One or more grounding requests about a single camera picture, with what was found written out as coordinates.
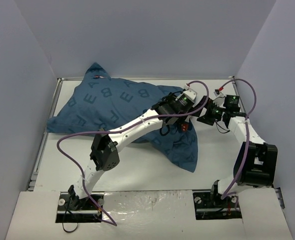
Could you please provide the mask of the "blue cartoon letter pillowcase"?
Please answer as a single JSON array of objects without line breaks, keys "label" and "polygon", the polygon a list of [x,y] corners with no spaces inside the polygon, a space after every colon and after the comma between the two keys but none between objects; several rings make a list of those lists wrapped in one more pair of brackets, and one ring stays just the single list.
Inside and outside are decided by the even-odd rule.
[{"label": "blue cartoon letter pillowcase", "polygon": [[[112,78],[95,62],[59,113],[48,119],[46,130],[66,135],[113,130],[139,117],[169,93],[178,91],[182,91],[179,86]],[[155,130],[135,140],[136,144],[147,142],[174,165],[191,173],[196,170],[198,140],[193,124],[189,124],[186,132],[171,125],[166,136]]]}]

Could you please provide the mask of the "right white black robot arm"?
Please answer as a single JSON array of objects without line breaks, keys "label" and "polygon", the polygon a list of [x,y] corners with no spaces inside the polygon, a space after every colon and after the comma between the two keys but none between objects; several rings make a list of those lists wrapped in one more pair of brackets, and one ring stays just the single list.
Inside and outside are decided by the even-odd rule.
[{"label": "right white black robot arm", "polygon": [[247,114],[241,112],[239,100],[239,96],[225,95],[214,100],[203,96],[200,101],[205,104],[205,114],[197,121],[210,126],[222,121],[228,133],[232,133],[240,144],[232,174],[216,181],[209,194],[210,203],[216,207],[245,187],[271,187],[275,178],[278,148],[257,134]]}]

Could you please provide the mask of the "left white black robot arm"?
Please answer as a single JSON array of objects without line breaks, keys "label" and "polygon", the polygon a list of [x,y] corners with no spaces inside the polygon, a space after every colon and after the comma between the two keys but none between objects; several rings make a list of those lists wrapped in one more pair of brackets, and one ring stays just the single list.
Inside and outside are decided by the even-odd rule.
[{"label": "left white black robot arm", "polygon": [[170,93],[136,119],[113,129],[114,134],[96,134],[84,177],[68,189],[70,207],[73,210],[80,210],[87,206],[86,191],[91,193],[103,173],[119,164],[119,153],[130,143],[156,130],[162,137],[169,134],[174,127],[186,131],[188,124],[184,121],[187,117],[172,115],[188,113],[196,103],[196,96],[197,93],[193,90],[181,91],[179,95],[175,92]]}]

